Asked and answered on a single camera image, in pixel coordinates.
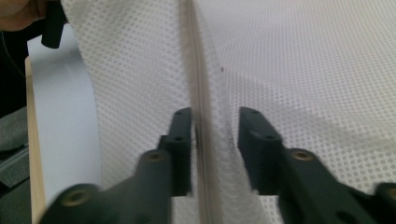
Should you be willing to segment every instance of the white surface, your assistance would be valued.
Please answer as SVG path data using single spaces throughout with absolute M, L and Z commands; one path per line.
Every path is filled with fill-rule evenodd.
M 190 100 L 210 96 L 204 106 L 214 116 L 205 122 L 219 137 L 213 172 L 223 223 L 280 223 L 274 198 L 249 194 L 230 147 L 241 105 L 260 110 L 288 147 L 314 151 L 352 187 L 370 191 L 396 179 L 396 1 L 196 2 L 204 15 L 196 35 L 205 49 L 201 73 L 189 70 L 197 48 L 183 41 L 191 27 L 186 1 L 63 0 L 100 102 L 105 185 L 127 176 L 165 133 L 170 113 L 189 105 L 195 86 L 185 78 L 210 80 Z M 184 213 L 176 222 L 194 221 L 191 209 L 176 210 Z
M 47 203 L 77 183 L 101 184 L 92 84 L 69 25 L 59 49 L 28 42 Z

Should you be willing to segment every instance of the black plastic part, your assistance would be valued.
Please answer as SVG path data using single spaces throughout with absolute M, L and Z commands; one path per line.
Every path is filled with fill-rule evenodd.
M 169 133 L 162 136 L 158 149 L 172 155 L 172 196 L 186 196 L 191 192 L 191 109 L 178 110 L 172 120 Z
M 321 224 L 375 224 L 348 190 L 320 160 L 304 149 L 283 151 L 282 184 L 290 187 L 304 222 Z M 280 207 L 282 216 L 288 212 Z
M 170 224 L 171 183 L 171 156 L 165 150 L 151 150 L 140 158 L 134 176 L 112 189 L 99 192 L 88 184 L 67 189 L 40 224 Z
M 250 186 L 260 195 L 277 195 L 282 138 L 257 110 L 240 107 L 238 147 Z
M 59 48 L 66 16 L 61 1 L 49 1 L 41 43 L 51 49 Z

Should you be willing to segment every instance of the white perforated fabric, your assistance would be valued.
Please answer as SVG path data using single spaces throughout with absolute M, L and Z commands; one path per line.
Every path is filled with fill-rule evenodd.
M 108 188 L 132 173 L 140 153 L 155 148 L 176 110 L 196 108 L 187 4 L 63 4 L 92 77 Z M 288 147 L 315 152 L 341 182 L 366 192 L 374 183 L 395 182 L 396 2 L 197 0 L 196 6 L 223 223 L 280 223 L 275 198 L 248 190 L 235 149 L 242 105 L 261 111 Z M 176 223 L 199 221 L 193 160 L 195 192 L 176 199 Z

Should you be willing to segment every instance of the white fabric panel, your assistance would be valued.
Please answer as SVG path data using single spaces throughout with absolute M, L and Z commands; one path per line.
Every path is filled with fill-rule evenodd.
M 279 222 L 275 199 L 259 202 L 248 191 L 233 147 L 241 105 L 260 110 L 288 147 L 314 151 L 352 187 L 370 191 L 376 182 L 395 181 L 394 1 L 196 2 L 207 121 L 217 141 L 213 187 L 224 223 Z M 185 1 L 63 3 L 91 73 L 109 187 L 155 147 L 174 111 L 190 99 L 194 106 Z M 177 223 L 196 222 L 197 209 L 196 197 L 181 200 Z

